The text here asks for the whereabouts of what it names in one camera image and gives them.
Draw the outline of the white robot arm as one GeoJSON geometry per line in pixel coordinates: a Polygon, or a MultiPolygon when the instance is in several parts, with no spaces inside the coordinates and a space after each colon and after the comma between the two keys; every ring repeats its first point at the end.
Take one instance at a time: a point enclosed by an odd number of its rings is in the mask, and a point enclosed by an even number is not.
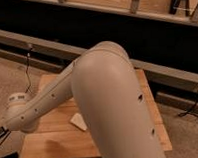
{"type": "Polygon", "coordinates": [[[84,51],[34,98],[9,108],[4,128],[21,131],[70,98],[102,158],[166,158],[132,62],[111,41],[84,51]]]}

